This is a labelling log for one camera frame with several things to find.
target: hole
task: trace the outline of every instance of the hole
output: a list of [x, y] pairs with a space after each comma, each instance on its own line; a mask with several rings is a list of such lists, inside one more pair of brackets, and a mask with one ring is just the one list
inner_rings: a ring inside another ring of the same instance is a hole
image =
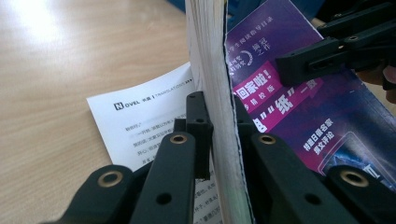
[[355, 41], [355, 40], [358, 40], [358, 39], [359, 39], [359, 37], [358, 37], [358, 36], [355, 36], [355, 35], [350, 36], [350, 37], [348, 38], [348, 40], [350, 40], [350, 41]]
[[98, 185], [102, 188], [110, 188], [118, 185], [122, 180], [120, 171], [109, 171], [102, 174], [98, 179]]
[[367, 178], [357, 172], [344, 170], [340, 173], [340, 176], [345, 182], [352, 186], [359, 188], [365, 188], [369, 186], [369, 181]]
[[266, 134], [265, 135], [261, 135], [259, 137], [259, 140], [262, 143], [266, 144], [266, 145], [272, 145], [272, 144], [274, 144], [276, 142], [276, 139], [273, 136], [266, 135]]
[[171, 143], [173, 144], [183, 144], [185, 142], [187, 142], [187, 137], [185, 135], [178, 134], [171, 137]]
[[316, 71], [316, 70], [322, 70], [322, 69], [328, 68], [332, 65], [333, 65], [332, 60], [325, 60], [325, 61], [321, 61], [321, 62], [312, 64], [311, 68], [313, 71]]
[[312, 203], [314, 205], [321, 204], [320, 198], [315, 194], [311, 194], [311, 193], [305, 194], [305, 199], [307, 202]]
[[169, 193], [162, 193], [160, 195], [157, 196], [157, 203], [158, 204], [168, 204], [172, 201], [172, 195], [170, 195]]

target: black plastic bracket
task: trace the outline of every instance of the black plastic bracket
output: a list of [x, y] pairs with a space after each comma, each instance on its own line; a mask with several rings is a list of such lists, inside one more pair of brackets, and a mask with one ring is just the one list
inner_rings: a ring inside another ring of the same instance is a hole
[[334, 166], [324, 183], [359, 223], [396, 223], [396, 194], [363, 170]]
[[[293, 86], [346, 67], [357, 71], [396, 60], [396, 5], [384, 3], [318, 28], [322, 41], [276, 58], [280, 81]], [[384, 89], [396, 85], [384, 83]]]
[[249, 159], [264, 186], [255, 193], [269, 197], [252, 199], [262, 223], [358, 223], [282, 139], [256, 133], [251, 142]]
[[134, 173], [119, 165], [96, 170], [79, 188], [64, 215], [58, 221], [43, 224], [127, 223], [150, 165]]
[[196, 142], [195, 178], [208, 180], [209, 153], [212, 148], [213, 124], [206, 109], [202, 91], [189, 94], [186, 98], [186, 118], [176, 119], [175, 132], [192, 134]]
[[194, 161], [195, 139], [191, 134], [166, 135], [129, 223], [192, 223]]

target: black plastic part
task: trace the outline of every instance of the black plastic part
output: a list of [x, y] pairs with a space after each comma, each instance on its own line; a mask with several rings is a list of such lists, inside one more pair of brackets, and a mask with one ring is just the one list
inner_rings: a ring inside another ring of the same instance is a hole
[[396, 194], [362, 170], [334, 166], [325, 184], [360, 223], [396, 223]]
[[390, 37], [395, 32], [396, 18], [393, 20], [385, 21], [381, 24], [378, 24], [377, 26], [358, 32], [354, 35], [347, 36], [343, 39], [344, 47], [347, 49], [359, 49], [369, 46], [370, 44], [373, 44], [375, 46], [376, 40], [389, 40], [389, 43], [387, 44], [396, 44], [396, 42], [390, 42]]
[[256, 209], [256, 217], [267, 218], [265, 223], [358, 223], [283, 140], [256, 133], [251, 142], [249, 160], [265, 186], [263, 195], [271, 197], [256, 202], [270, 209]]
[[186, 132], [186, 120], [175, 119], [174, 132]]
[[79, 188], [64, 215], [46, 224], [128, 223], [149, 167], [150, 163], [135, 173], [118, 165], [98, 169]]
[[194, 160], [195, 139], [191, 134], [166, 135], [129, 223], [192, 223]]
[[186, 98], [186, 132], [196, 140], [195, 178], [209, 179], [209, 153], [212, 146], [213, 124], [206, 109], [202, 91]]
[[387, 1], [386, 0], [360, 0], [355, 5], [353, 5], [350, 9], [332, 15], [332, 21], [339, 20], [340, 18], [360, 12], [364, 9], [369, 8], [369, 7], [375, 7], [383, 2], [387, 2]]
[[297, 49], [276, 58], [280, 81], [285, 86], [293, 86], [338, 71], [340, 63], [345, 61], [344, 57], [338, 58], [339, 62], [335, 62], [334, 59], [324, 59], [320, 63], [309, 63], [320, 57], [337, 53], [339, 46], [339, 40], [328, 37], [307, 48]]
[[234, 101], [238, 135], [241, 139], [241, 144], [243, 144], [244, 142], [248, 142], [250, 136], [257, 132], [257, 128], [242, 104], [242, 101], [237, 96], [234, 97]]
[[343, 18], [319, 26], [318, 31], [324, 36], [344, 38], [394, 18], [395, 8], [394, 4], [387, 2], [345, 17], [339, 14]]

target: book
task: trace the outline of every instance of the book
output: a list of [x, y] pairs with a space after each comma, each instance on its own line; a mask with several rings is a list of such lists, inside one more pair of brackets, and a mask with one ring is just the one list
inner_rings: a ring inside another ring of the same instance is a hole
[[204, 92], [213, 123], [213, 164], [224, 223], [251, 223], [233, 93], [225, 62], [226, 5], [187, 0], [190, 62], [195, 88]]
[[234, 95], [258, 131], [284, 139], [308, 168], [325, 175], [349, 164], [394, 189], [395, 118], [351, 71], [292, 88], [280, 84], [276, 57], [321, 39], [292, 2], [267, 0], [226, 36], [225, 8], [221, 0], [187, 0], [190, 63], [87, 99], [113, 163], [134, 171], [154, 160], [173, 120], [185, 117], [185, 97], [204, 91], [215, 127], [213, 164], [210, 181], [196, 181], [194, 224], [254, 222]]

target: white paper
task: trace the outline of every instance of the white paper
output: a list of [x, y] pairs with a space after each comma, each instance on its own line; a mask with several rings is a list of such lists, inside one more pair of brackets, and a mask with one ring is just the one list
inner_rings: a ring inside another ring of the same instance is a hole
[[[175, 118], [185, 118], [186, 97], [194, 91], [186, 63], [144, 84], [88, 98], [113, 163], [135, 171], [154, 160], [161, 140], [173, 131]], [[197, 181], [194, 198], [194, 224], [222, 223], [214, 176]]]

